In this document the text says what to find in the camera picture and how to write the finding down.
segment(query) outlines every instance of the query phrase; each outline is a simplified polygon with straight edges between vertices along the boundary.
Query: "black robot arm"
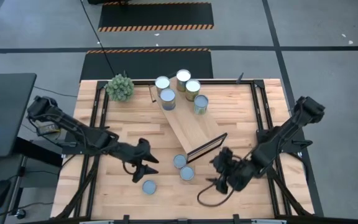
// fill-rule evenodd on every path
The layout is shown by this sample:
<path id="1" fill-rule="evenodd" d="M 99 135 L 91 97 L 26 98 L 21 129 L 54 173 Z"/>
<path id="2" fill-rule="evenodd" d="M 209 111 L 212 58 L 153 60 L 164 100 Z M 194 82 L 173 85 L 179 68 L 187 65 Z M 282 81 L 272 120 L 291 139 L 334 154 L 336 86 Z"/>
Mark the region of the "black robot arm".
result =
<path id="1" fill-rule="evenodd" d="M 302 127 L 321 121 L 324 116 L 324 109 L 324 106 L 310 97 L 299 98 L 294 107 L 294 115 L 283 125 L 269 130 L 260 143 L 245 158 L 241 159 L 241 157 L 233 155 L 233 152 L 228 147 L 224 147 L 219 155 L 211 161 L 221 176 L 218 179 L 207 180 L 216 186 L 217 191 L 226 194 L 227 183 L 232 187 L 233 191 L 240 191 L 247 186 L 251 178 L 260 178 L 267 172 L 268 175 L 274 178 L 278 186 L 283 188 L 282 191 L 290 199 L 291 204 L 299 208 L 297 201 L 289 190 L 284 189 L 286 188 L 285 184 L 278 178 L 272 164 L 282 152 L 282 146 L 288 141 L 292 141 L 292 137 Z M 296 212 L 308 214 L 300 208 L 296 209 Z"/>
<path id="2" fill-rule="evenodd" d="M 122 162 L 128 162 L 136 167 L 133 173 L 133 182 L 138 182 L 145 174 L 157 174 L 158 171 L 147 165 L 142 165 L 142 161 L 158 163 L 150 153 L 150 144 L 146 139 L 139 139 L 138 145 L 132 146 L 128 143 L 118 142 L 119 136 L 108 130 L 101 128 L 91 128 L 77 119 L 64 113 L 57 102 L 49 97 L 36 96 L 34 102 L 27 109 L 30 122 L 51 121 L 57 126 L 67 130 L 74 135 L 77 142 L 85 148 L 97 154 L 108 154 Z"/>

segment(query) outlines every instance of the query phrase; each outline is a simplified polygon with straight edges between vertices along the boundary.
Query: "wooden tabletop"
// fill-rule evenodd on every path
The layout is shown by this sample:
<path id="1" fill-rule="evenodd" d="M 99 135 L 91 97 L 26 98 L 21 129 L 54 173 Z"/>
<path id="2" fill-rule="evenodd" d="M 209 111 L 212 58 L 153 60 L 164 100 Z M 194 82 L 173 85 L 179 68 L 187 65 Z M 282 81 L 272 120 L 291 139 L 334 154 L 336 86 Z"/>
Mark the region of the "wooden tabletop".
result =
<path id="1" fill-rule="evenodd" d="M 82 81 L 80 85 L 74 117 L 85 124 L 90 123 L 96 84 L 97 80 L 88 80 Z M 273 123 L 281 125 L 289 118 L 289 113 L 280 80 L 266 79 L 265 87 Z M 260 107 L 263 108 L 259 90 L 257 93 Z M 200 94 L 208 96 L 209 112 L 222 131 L 228 133 L 225 146 L 230 147 L 238 156 L 246 155 L 256 146 L 257 122 L 249 85 L 203 85 Z M 103 95 L 96 125 L 100 121 Z M 264 113 L 262 117 L 264 127 L 267 127 Z M 106 126 L 120 135 L 119 141 L 122 142 L 137 144 L 139 138 L 148 139 L 152 154 L 160 161 L 159 164 L 149 166 L 160 173 L 146 175 L 134 184 L 131 181 L 132 176 L 122 169 L 121 161 L 111 156 L 103 156 L 98 169 L 93 220 L 122 220 L 123 215 L 130 215 L 131 219 L 216 219 L 232 218 L 235 213 L 241 218 L 273 218 L 266 178 L 252 179 L 244 190 L 234 192 L 233 196 L 219 207 L 204 207 L 197 202 L 197 193 L 209 185 L 205 178 L 218 176 L 208 161 L 218 154 L 219 149 L 190 164 L 195 170 L 193 180 L 181 180 L 179 170 L 174 168 L 172 160 L 175 155 L 183 154 L 183 148 L 158 104 L 152 102 L 148 86 L 135 86 L 135 95 L 129 102 L 110 101 Z M 281 158 L 288 188 L 307 211 L 313 212 L 302 164 L 286 154 L 282 154 Z M 58 215 L 76 192 L 82 161 L 83 156 L 76 156 L 63 168 L 51 217 Z M 153 195 L 142 192 L 142 184 L 146 180 L 154 180 L 157 184 Z M 86 192 L 83 197 L 82 215 L 85 214 L 87 197 Z M 201 199 L 206 203 L 217 203 L 225 197 L 226 195 L 212 188 L 202 195 Z M 279 190 L 277 197 L 280 212 L 283 213 Z"/>
<path id="2" fill-rule="evenodd" d="M 170 127 L 172 128 L 175 136 L 178 138 L 183 150 L 184 155 L 199 148 L 200 146 L 218 138 L 224 132 L 216 123 L 209 110 L 203 115 L 195 114 L 194 102 L 190 102 L 185 97 L 185 92 L 180 92 L 176 89 L 177 78 L 170 79 L 170 86 L 175 92 L 175 104 L 174 110 L 167 111 L 163 108 L 163 100 L 157 94 L 157 87 L 150 88 L 153 98 L 160 106 L 161 112 L 165 115 Z M 196 155 L 201 154 L 206 150 L 200 150 Z"/>

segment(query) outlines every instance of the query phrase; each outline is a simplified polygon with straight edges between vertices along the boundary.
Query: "table leg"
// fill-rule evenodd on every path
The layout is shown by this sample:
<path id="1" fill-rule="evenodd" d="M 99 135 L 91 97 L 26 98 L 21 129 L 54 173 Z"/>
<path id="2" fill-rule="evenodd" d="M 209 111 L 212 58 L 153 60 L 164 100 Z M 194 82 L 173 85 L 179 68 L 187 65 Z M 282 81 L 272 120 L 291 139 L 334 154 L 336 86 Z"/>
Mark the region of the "table leg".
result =
<path id="1" fill-rule="evenodd" d="M 62 155 L 49 151 L 20 137 L 16 138 L 14 152 L 53 165 L 55 167 L 62 166 Z"/>
<path id="2" fill-rule="evenodd" d="M 18 175 L 20 175 L 20 173 L 24 169 L 26 163 L 27 163 L 26 156 L 22 156 L 21 168 L 19 170 Z M 19 207 L 20 199 L 22 197 L 22 192 L 23 192 L 23 188 L 20 187 L 21 181 L 22 181 L 22 177 L 18 176 L 16 178 L 16 181 L 14 182 L 11 202 L 9 203 L 9 207 L 8 207 L 8 211 L 12 210 L 12 212 L 9 213 L 8 215 L 15 215 L 17 212 L 17 208 Z"/>

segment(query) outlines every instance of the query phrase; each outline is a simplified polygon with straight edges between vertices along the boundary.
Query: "green succulent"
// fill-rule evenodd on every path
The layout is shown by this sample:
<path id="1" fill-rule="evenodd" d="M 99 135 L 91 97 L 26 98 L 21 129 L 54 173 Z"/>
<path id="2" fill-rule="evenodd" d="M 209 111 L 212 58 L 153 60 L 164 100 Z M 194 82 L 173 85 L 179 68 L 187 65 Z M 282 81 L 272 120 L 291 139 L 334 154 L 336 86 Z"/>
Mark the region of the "green succulent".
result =
<path id="1" fill-rule="evenodd" d="M 110 99 L 113 101 L 128 101 L 134 94 L 134 84 L 132 80 L 123 77 L 121 74 L 116 75 L 105 86 Z"/>

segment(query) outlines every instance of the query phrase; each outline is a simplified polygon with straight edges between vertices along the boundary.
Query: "black floor mat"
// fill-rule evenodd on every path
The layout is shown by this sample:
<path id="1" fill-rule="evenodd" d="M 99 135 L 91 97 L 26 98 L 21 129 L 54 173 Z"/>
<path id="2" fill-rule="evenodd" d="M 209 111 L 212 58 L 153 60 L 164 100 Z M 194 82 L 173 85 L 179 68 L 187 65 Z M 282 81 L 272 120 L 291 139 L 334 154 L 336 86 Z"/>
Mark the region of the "black floor mat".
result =
<path id="1" fill-rule="evenodd" d="M 131 79 L 170 76 L 180 69 L 192 78 L 213 78 L 211 52 L 202 48 L 106 50 L 116 74 L 127 72 Z M 112 79 L 113 74 L 102 50 L 90 50 L 84 61 L 81 80 Z"/>
<path id="2" fill-rule="evenodd" d="M 104 4 L 100 32 L 212 29 L 212 6 L 208 2 Z"/>

